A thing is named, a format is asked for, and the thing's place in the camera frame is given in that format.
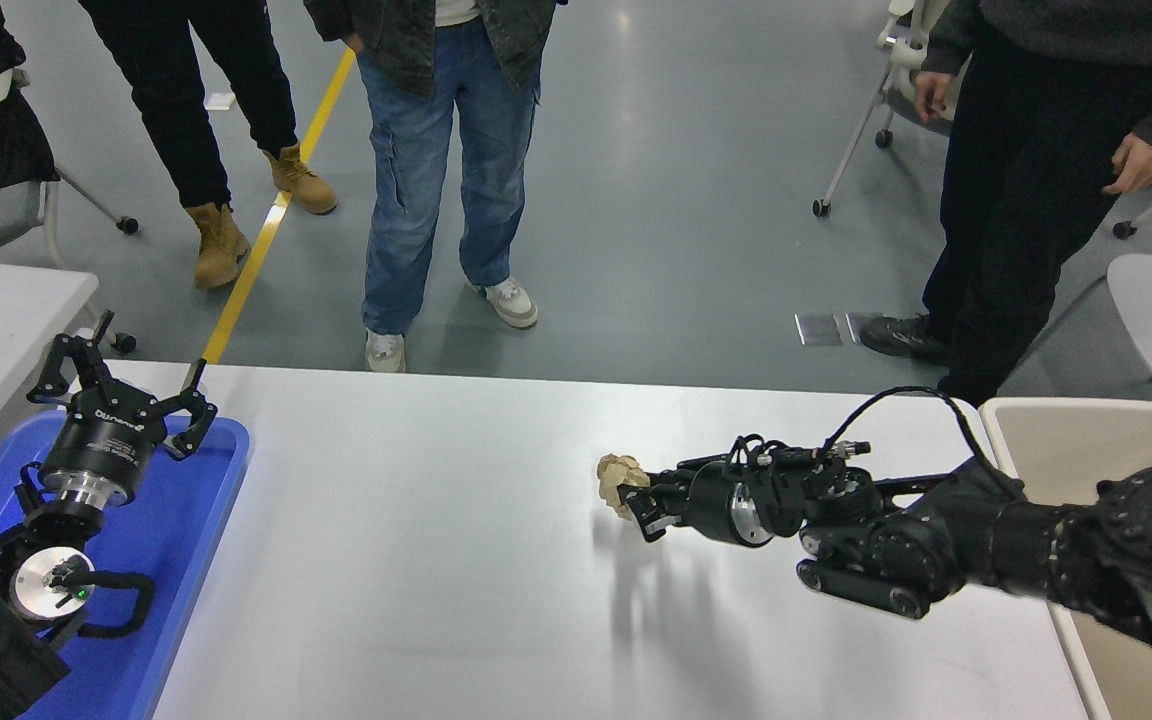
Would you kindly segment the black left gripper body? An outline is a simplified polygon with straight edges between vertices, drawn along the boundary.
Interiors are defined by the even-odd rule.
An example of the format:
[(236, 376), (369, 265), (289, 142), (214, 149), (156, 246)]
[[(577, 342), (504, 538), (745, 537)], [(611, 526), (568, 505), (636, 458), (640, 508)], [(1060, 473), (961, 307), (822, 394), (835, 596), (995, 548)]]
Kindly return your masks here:
[(114, 484), (115, 498), (137, 497), (156, 446), (165, 438), (160, 416), (141, 416), (141, 407), (129, 400), (109, 406), (97, 392), (79, 392), (38, 478), (54, 495), (65, 482), (93, 477)]

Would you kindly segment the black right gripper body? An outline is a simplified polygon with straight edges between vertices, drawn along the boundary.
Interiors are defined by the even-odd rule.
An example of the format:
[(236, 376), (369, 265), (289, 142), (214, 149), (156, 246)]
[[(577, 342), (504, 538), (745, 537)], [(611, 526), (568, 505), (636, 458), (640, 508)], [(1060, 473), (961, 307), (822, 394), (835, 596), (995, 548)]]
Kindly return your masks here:
[(687, 482), (684, 524), (712, 541), (741, 544), (733, 520), (738, 475), (732, 475), (723, 460), (696, 460)]

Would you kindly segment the person's right hand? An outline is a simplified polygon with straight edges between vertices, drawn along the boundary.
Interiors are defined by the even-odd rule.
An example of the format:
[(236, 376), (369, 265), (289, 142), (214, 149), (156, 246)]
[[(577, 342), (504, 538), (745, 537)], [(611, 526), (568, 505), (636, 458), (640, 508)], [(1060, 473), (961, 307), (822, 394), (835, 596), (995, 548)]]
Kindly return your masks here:
[(920, 70), (914, 76), (914, 109), (924, 126), (942, 118), (946, 109), (948, 88), (955, 74)]

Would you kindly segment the person's left hand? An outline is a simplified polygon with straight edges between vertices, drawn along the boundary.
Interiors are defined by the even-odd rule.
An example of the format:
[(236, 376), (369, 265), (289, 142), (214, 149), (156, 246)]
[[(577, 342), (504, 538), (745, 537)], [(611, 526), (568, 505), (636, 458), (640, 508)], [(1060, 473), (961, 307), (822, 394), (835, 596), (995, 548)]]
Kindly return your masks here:
[(1111, 156), (1111, 183), (1101, 194), (1119, 196), (1134, 194), (1152, 184), (1152, 145), (1135, 132), (1126, 135)]

